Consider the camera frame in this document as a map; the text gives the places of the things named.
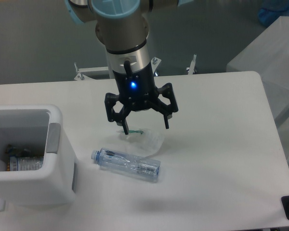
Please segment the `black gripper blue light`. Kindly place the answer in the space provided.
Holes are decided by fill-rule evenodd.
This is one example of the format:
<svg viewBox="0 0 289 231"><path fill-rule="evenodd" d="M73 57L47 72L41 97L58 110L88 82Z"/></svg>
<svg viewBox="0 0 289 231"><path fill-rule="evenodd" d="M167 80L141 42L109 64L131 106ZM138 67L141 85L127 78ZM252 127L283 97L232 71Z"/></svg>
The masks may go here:
<svg viewBox="0 0 289 231"><path fill-rule="evenodd" d="M126 60L123 68L123 73L114 72L119 95L113 93L105 95L108 121L116 122L118 126L123 127L125 135L128 135L129 127L126 118L131 109L141 111L152 108L163 115L165 128L169 129L169 119L179 110L172 84L166 83L161 88L157 88L151 64L141 70L133 71L131 62ZM114 106L119 101L123 107L116 112Z"/></svg>

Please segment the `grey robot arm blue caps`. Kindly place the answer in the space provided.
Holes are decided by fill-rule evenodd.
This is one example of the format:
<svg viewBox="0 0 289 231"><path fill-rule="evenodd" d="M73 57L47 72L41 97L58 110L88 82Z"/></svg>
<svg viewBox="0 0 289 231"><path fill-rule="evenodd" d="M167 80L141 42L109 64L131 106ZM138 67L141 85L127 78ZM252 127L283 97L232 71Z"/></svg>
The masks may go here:
<svg viewBox="0 0 289 231"><path fill-rule="evenodd" d="M148 24L143 14L164 7L179 7L186 0L67 0L66 8L76 23L96 21L95 34L105 46L108 68L118 94L105 95L109 122L116 122L129 134L130 112L153 109L168 120L178 112L171 83L155 85L154 71L147 48Z"/></svg>

